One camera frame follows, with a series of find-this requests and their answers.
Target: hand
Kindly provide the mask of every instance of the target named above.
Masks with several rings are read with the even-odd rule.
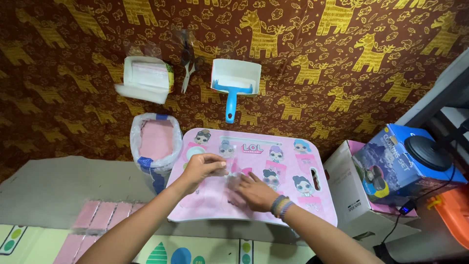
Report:
[[[216,154],[195,154],[177,181],[184,185],[185,194],[191,194],[206,177],[227,175],[226,166],[226,160]]]
[[[249,176],[252,179],[246,175],[241,175],[241,181],[236,188],[237,192],[246,200],[251,210],[269,212],[279,194],[261,181],[254,173],[250,172]]]

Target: blue box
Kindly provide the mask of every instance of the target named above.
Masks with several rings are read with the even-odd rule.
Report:
[[[352,160],[370,202],[402,206],[409,198],[415,199],[450,179],[453,166],[447,171],[434,171],[407,153],[404,140],[412,135],[433,140],[424,129],[387,124],[353,155]],[[467,180],[456,169],[452,182],[431,196],[464,184]]]

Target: plastic packaging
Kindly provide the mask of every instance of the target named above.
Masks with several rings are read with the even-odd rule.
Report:
[[[142,157],[139,154],[139,149],[142,145],[142,128],[147,121],[150,120],[169,120],[173,125],[173,152],[161,159],[152,160],[148,157]],[[157,194],[159,194],[166,187],[167,179],[171,169],[176,162],[179,153],[182,149],[182,132],[179,128],[179,123],[173,116],[160,115],[154,113],[145,113],[134,117],[132,128],[130,129],[130,150],[134,157],[134,162],[137,167],[151,176],[153,187]]]

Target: l.o.l. surprise logo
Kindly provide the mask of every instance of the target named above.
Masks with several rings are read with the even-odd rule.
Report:
[[[256,154],[261,154],[264,150],[261,149],[261,145],[254,145],[254,144],[251,144],[251,145],[246,145],[246,144],[243,144],[242,145],[242,151],[244,153],[256,153]]]

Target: gray floor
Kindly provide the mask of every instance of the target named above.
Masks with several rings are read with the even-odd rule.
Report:
[[[87,199],[150,201],[148,176],[133,162],[79,156],[29,161],[0,185],[0,224],[69,229]],[[290,229],[261,222],[166,222],[156,234],[296,243]]]

